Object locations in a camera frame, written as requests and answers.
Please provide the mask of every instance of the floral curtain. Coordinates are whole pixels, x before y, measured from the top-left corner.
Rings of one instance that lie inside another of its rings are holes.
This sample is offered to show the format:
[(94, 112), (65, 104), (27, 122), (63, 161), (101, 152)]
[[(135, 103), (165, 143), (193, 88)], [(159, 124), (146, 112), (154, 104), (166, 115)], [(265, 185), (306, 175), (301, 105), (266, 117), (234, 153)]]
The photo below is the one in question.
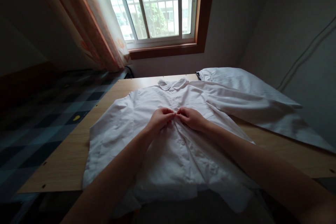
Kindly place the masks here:
[(110, 0), (47, 0), (93, 67), (117, 72), (131, 64)]

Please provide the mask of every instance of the white shirt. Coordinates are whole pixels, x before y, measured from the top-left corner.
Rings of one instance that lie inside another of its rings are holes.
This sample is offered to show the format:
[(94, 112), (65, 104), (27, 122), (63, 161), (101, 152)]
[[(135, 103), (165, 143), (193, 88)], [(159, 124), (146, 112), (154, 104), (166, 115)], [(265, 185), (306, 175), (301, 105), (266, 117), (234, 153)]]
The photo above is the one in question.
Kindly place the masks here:
[(285, 96), (275, 88), (263, 82), (257, 76), (240, 68), (204, 68), (197, 72), (202, 81), (215, 82), (227, 88), (238, 89), (244, 93), (275, 100), (293, 108), (302, 105)]
[[(211, 82), (160, 80), (158, 85), (116, 100), (90, 128), (83, 188), (146, 126), (157, 108), (168, 107), (177, 112), (182, 106), (196, 109), (246, 141), (253, 142), (227, 114), (300, 141), (332, 148), (292, 107), (283, 103)], [(175, 118), (150, 145), (134, 187), (115, 210), (115, 216), (154, 200), (193, 198), (198, 190), (207, 188), (219, 193), (232, 210), (241, 212), (252, 196), (250, 188), (257, 187), (206, 135)]]

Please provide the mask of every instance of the hand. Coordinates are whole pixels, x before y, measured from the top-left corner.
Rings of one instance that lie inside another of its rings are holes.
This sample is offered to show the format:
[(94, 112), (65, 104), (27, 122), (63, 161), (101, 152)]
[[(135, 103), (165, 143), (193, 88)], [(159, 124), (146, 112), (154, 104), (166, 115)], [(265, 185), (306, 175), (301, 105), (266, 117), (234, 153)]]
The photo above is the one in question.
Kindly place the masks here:
[(163, 127), (171, 123), (175, 115), (176, 113), (169, 108), (159, 108), (155, 110), (145, 129), (153, 134), (158, 134)]
[(201, 113), (199, 113), (195, 109), (181, 107), (177, 112), (177, 117), (181, 119), (181, 121), (187, 124), (190, 128), (197, 131), (203, 131), (208, 120), (205, 119)]

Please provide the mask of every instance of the wooden window frame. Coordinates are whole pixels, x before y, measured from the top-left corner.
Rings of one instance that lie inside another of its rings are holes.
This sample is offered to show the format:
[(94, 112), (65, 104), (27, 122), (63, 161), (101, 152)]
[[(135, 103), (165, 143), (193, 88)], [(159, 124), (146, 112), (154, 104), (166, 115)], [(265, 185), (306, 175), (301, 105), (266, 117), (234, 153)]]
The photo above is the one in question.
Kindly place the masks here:
[(195, 43), (129, 49), (132, 60), (204, 53), (212, 0), (197, 0)]

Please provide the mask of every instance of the tree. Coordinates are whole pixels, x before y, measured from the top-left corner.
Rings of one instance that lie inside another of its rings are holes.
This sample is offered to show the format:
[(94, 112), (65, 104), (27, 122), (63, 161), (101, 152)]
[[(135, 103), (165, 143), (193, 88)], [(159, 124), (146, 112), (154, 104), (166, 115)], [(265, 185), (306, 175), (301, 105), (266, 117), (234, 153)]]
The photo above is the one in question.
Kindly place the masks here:
[[(144, 37), (146, 37), (146, 29), (143, 23), (140, 5), (138, 5), (137, 8), (139, 13), (139, 26), (140, 29), (142, 30), (142, 33), (144, 33)], [(145, 9), (150, 35), (152, 37), (167, 36), (168, 35), (167, 21), (162, 11), (158, 8), (157, 4), (146, 3)]]

